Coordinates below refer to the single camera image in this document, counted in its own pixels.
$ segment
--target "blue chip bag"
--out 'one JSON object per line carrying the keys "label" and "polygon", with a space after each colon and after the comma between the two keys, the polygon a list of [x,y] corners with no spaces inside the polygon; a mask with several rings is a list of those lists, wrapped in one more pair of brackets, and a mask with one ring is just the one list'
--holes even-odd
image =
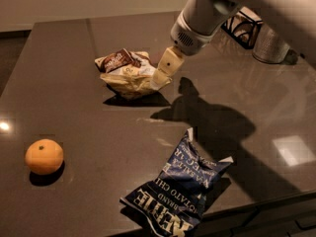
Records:
{"label": "blue chip bag", "polygon": [[120,202],[143,213],[157,236],[193,236],[202,220],[206,194],[233,162],[207,161],[186,131],[158,178],[138,187]]}

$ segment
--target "table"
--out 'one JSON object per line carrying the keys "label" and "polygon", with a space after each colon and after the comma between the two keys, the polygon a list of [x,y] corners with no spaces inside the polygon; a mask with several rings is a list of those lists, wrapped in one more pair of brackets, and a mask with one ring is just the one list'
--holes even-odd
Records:
{"label": "table", "polygon": [[[119,198],[153,180],[186,129],[207,159],[235,164],[205,216],[316,189],[315,71],[255,60],[219,31],[159,94],[122,103],[96,57],[148,51],[157,63],[178,13],[35,24],[0,99],[0,235],[111,236],[138,230]],[[64,166],[50,183],[24,163],[41,138]]]}

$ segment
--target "beige wall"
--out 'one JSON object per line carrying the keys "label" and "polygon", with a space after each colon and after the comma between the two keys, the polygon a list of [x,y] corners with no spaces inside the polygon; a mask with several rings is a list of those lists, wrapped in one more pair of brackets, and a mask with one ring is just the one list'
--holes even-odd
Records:
{"label": "beige wall", "polygon": [[187,0],[0,0],[0,32],[36,22],[181,10]]}

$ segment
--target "orange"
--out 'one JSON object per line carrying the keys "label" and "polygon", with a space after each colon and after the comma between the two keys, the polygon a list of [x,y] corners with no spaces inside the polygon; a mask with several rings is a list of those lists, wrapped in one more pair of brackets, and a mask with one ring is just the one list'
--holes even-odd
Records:
{"label": "orange", "polygon": [[29,147],[25,162],[35,174],[49,175],[60,168],[63,162],[63,150],[55,141],[41,139]]}

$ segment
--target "crumpled wrapper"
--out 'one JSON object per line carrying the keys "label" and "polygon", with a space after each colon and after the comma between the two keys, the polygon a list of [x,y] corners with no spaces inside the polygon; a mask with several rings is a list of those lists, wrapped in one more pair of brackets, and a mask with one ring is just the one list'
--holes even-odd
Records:
{"label": "crumpled wrapper", "polygon": [[206,195],[232,164],[231,157],[207,161],[187,130],[159,176],[120,202],[143,213],[157,236],[194,236],[205,210]]}
{"label": "crumpled wrapper", "polygon": [[153,94],[172,81],[184,59],[175,47],[168,47],[155,68],[145,51],[122,49],[95,60],[100,78],[116,94],[127,100]]}

